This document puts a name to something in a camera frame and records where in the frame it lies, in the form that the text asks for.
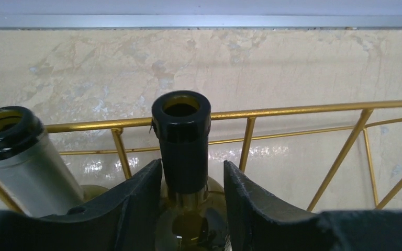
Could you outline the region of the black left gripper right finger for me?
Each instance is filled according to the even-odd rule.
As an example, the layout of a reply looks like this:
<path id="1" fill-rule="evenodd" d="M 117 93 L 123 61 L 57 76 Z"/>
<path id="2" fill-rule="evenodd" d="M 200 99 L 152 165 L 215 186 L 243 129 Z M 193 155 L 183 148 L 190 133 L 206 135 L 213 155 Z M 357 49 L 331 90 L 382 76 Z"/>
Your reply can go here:
<path id="1" fill-rule="evenodd" d="M 224 162 L 233 250 L 402 250 L 402 210 L 311 213 L 278 198 Z"/>

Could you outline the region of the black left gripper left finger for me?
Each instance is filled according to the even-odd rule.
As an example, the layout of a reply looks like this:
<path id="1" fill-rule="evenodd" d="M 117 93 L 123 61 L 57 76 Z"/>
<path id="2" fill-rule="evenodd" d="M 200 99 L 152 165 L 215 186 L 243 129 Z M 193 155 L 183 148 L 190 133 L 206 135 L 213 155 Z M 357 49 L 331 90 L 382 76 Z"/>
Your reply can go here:
<path id="1" fill-rule="evenodd" d="M 65 215 L 0 211 L 0 250 L 154 250 L 161 178 L 156 159 Z"/>

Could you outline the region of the dark brown bottle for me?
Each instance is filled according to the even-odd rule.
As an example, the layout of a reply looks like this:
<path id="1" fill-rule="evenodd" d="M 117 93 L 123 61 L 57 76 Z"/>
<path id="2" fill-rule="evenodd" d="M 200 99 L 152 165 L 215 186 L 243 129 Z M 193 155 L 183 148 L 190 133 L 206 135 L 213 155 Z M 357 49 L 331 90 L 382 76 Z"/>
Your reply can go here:
<path id="1" fill-rule="evenodd" d="M 225 192 L 208 174 L 209 100 L 179 90 L 160 96 L 151 111 L 165 179 L 156 250 L 231 250 Z"/>

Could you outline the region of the green wine bottle silver neck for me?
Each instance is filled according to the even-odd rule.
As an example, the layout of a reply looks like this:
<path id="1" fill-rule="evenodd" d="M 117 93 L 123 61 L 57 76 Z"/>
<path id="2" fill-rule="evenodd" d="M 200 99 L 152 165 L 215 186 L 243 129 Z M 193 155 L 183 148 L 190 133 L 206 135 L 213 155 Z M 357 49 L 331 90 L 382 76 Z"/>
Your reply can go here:
<path id="1" fill-rule="evenodd" d="M 67 214 L 108 190 L 79 185 L 41 120 L 21 106 L 0 108 L 0 182 L 37 218 Z"/>

